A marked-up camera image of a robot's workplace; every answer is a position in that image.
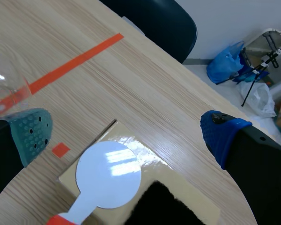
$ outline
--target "metal stand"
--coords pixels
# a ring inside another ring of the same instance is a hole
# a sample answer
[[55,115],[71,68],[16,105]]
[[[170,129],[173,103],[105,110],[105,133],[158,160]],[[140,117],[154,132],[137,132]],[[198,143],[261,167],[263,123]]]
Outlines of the metal stand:
[[216,85],[218,85],[218,84],[220,84],[220,83],[224,83],[224,82],[226,82],[226,81],[228,81],[228,80],[233,80],[233,79],[235,79],[235,78],[237,78],[237,77],[240,77],[240,76],[243,76],[243,75],[245,75],[245,74],[249,74],[249,73],[252,73],[252,72],[255,73],[256,75],[255,75],[254,81],[252,82],[252,85],[251,85],[251,87],[250,87],[250,89],[249,89],[249,91],[248,91],[248,93],[247,93],[247,96],[245,97],[244,102],[242,103],[242,106],[244,106],[244,104],[245,104],[245,102],[246,102],[246,100],[247,100],[247,98],[248,98],[248,96],[249,96],[249,94],[250,94],[250,91],[252,90],[252,87],[253,87],[254,83],[257,81],[257,79],[259,78],[259,76],[265,71],[265,69],[268,67],[268,64],[269,64],[270,62],[276,63],[276,65],[277,65],[276,57],[277,57],[278,55],[280,55],[280,54],[281,54],[281,49],[277,49],[276,51],[272,51],[272,52],[269,54],[269,57],[270,57],[270,58],[269,58],[267,61],[265,61],[265,62],[259,64],[258,66],[254,67],[254,68],[252,68],[252,70],[250,70],[249,72],[246,72],[246,73],[244,73],[244,74],[240,74],[240,75],[235,76],[235,77],[230,77],[230,78],[227,79],[227,80],[224,80],[224,81],[221,81],[221,82],[219,82],[219,83],[216,83]]

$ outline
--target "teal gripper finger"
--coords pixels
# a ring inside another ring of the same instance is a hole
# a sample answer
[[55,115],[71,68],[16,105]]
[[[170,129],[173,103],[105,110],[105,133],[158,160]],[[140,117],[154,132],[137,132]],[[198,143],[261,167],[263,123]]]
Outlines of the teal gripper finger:
[[23,166],[27,167],[48,145],[53,122],[49,112],[33,108],[7,115],[11,135],[18,149]]

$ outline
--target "white circular disc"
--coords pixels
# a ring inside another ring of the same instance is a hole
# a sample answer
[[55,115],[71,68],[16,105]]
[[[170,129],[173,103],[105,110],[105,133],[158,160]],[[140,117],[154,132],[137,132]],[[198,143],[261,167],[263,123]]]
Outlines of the white circular disc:
[[129,202],[141,183],[141,166],[134,153],[118,142],[98,142],[80,157],[76,182],[84,198],[100,208]]

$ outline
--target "white plastic bag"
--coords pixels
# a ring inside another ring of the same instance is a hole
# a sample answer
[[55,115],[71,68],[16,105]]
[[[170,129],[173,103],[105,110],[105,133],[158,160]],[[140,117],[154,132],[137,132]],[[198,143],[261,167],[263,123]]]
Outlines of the white plastic bag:
[[[243,98],[246,97],[252,83],[240,82],[237,89]],[[268,86],[265,83],[254,83],[253,88],[246,100],[246,103],[257,113],[264,118],[274,117],[274,101]]]

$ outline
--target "white wall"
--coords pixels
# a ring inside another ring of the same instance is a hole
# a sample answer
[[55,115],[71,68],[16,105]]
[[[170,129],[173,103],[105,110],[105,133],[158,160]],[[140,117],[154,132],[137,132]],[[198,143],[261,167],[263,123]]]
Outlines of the white wall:
[[198,29],[188,58],[213,59],[227,45],[267,28],[281,29],[281,0],[176,0]]

